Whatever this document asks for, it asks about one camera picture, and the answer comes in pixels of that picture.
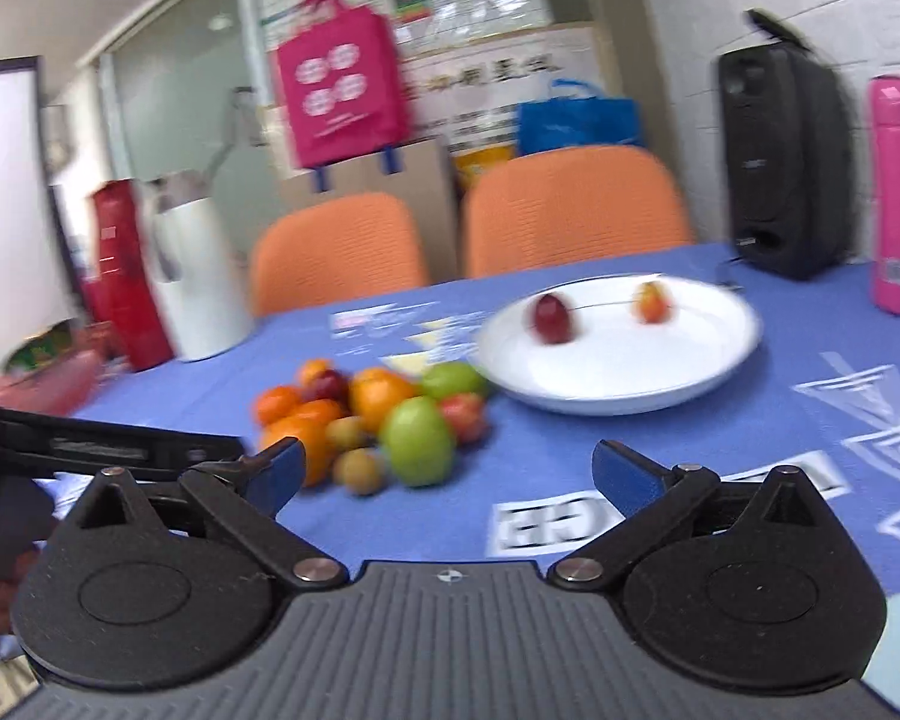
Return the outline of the small yellow green fruit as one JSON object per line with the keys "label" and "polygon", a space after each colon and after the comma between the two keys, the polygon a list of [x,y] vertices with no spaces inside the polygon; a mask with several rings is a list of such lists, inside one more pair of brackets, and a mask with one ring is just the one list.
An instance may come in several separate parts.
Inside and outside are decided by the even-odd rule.
{"label": "small yellow green fruit", "polygon": [[334,483],[353,496],[373,496],[386,484],[386,476],[379,457],[372,450],[356,449],[344,452],[333,465]]}

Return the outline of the right orange chair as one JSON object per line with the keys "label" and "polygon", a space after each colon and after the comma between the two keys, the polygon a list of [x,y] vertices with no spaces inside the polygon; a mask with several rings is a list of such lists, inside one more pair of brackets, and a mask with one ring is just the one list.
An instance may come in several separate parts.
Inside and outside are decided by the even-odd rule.
{"label": "right orange chair", "polygon": [[463,266],[470,278],[693,242],[671,172],[637,146],[521,156],[482,174],[463,204]]}

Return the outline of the black speaker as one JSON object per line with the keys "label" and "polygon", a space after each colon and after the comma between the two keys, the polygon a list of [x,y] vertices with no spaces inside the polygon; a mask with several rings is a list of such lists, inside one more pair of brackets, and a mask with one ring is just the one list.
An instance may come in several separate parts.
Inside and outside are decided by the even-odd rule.
{"label": "black speaker", "polygon": [[731,240],[749,265],[811,280],[854,239],[850,106],[798,32],[760,8],[745,18],[767,41],[715,62]]}

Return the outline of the yellow red small apple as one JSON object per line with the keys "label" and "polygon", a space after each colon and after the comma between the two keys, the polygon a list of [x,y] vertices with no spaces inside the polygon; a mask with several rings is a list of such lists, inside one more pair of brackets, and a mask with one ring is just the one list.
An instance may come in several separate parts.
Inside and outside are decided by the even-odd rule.
{"label": "yellow red small apple", "polygon": [[660,325],[673,316],[673,305],[660,281],[645,281],[637,289],[632,301],[634,316],[640,323]]}

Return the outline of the blue shopping bag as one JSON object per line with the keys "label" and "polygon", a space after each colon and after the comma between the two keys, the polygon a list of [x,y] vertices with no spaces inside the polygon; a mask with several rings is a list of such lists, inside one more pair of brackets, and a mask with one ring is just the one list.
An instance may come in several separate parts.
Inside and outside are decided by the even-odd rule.
{"label": "blue shopping bag", "polygon": [[644,127],[635,101],[605,96],[589,82],[554,78],[548,98],[517,107],[520,156],[598,145],[644,148]]}

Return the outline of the dark red plum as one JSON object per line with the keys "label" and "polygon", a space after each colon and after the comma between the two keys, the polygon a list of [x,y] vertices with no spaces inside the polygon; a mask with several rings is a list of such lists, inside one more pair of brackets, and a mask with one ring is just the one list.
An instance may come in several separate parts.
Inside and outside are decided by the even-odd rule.
{"label": "dark red plum", "polygon": [[543,343],[562,344],[574,339],[571,309],[557,294],[539,296],[532,307],[532,325]]}
{"label": "dark red plum", "polygon": [[305,384],[304,398],[307,401],[334,401],[347,408],[351,403],[349,379],[336,369],[323,369]]}

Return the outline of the small orange kumquat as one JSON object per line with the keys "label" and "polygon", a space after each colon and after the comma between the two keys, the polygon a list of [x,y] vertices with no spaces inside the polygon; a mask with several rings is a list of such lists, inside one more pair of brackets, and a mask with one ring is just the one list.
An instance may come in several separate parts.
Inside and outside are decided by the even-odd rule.
{"label": "small orange kumquat", "polygon": [[329,359],[311,359],[304,362],[301,369],[297,371],[297,385],[302,390],[312,388],[315,383],[320,382],[328,372],[333,372],[333,362]]}

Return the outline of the red box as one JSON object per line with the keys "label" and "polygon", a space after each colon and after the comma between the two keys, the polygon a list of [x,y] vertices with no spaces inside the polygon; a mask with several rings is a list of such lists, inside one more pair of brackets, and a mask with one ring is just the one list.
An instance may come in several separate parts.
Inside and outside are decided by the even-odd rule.
{"label": "red box", "polygon": [[103,315],[115,329],[135,371],[173,358],[172,347],[149,288],[137,229],[136,182],[119,179],[91,195],[97,220],[98,292]]}

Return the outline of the yellow snack bag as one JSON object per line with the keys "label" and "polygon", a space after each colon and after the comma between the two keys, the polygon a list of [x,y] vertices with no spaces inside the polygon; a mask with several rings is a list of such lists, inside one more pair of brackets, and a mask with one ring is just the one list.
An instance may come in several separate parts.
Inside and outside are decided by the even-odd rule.
{"label": "yellow snack bag", "polygon": [[481,148],[460,151],[452,156],[453,169],[457,174],[461,192],[466,193],[482,174],[491,171],[499,164],[507,163],[515,156],[515,147],[511,143],[496,143]]}

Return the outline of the orange mandarin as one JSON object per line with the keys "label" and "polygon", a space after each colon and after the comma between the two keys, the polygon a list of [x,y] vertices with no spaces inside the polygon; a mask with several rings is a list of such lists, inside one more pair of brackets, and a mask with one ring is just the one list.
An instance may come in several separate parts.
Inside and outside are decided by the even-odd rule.
{"label": "orange mandarin", "polygon": [[301,390],[292,385],[278,385],[268,388],[256,397],[253,416],[260,427],[271,426],[292,415],[302,403]]}

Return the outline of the brown paper bag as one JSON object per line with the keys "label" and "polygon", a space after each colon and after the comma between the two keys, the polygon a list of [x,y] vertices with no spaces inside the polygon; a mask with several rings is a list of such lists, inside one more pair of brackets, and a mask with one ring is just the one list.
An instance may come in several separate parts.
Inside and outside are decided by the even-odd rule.
{"label": "brown paper bag", "polygon": [[430,279],[447,283],[460,276],[457,184],[440,138],[297,171],[289,179],[279,179],[278,190],[290,210],[349,195],[386,193],[413,216]]}

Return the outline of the large orange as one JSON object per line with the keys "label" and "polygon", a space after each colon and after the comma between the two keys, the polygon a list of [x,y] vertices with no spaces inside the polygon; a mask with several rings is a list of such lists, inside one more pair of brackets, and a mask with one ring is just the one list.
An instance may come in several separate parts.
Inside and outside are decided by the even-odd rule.
{"label": "large orange", "polygon": [[351,413],[371,436],[380,431],[391,411],[417,394],[414,382],[383,367],[364,369],[349,379]]}

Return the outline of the green apple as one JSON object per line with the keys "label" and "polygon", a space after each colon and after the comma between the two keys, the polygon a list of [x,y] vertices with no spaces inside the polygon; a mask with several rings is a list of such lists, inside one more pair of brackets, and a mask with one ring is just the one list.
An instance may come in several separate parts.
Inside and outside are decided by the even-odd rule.
{"label": "green apple", "polygon": [[395,406],[380,429],[379,444],[391,474],[408,488],[437,486],[452,474],[457,441],[432,398],[414,397]]}
{"label": "green apple", "polygon": [[484,398],[489,394],[489,383],[469,362],[439,362],[425,369],[419,392],[437,401],[466,394]]}

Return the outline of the left orange chair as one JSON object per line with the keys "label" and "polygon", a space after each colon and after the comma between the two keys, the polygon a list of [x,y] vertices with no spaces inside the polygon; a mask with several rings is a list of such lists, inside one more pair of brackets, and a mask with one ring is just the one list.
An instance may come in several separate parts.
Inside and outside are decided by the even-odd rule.
{"label": "left orange chair", "polygon": [[418,228],[388,193],[359,193],[294,211],[253,247],[255,314],[424,288],[430,283]]}

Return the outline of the white poster with characters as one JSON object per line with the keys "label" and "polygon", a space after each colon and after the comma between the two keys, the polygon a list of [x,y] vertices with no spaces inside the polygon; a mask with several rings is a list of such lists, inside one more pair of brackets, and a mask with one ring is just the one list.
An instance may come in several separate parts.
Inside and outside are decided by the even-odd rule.
{"label": "white poster with characters", "polygon": [[549,98],[554,80],[608,89],[590,25],[481,37],[404,60],[414,135],[453,154],[515,141],[517,107]]}

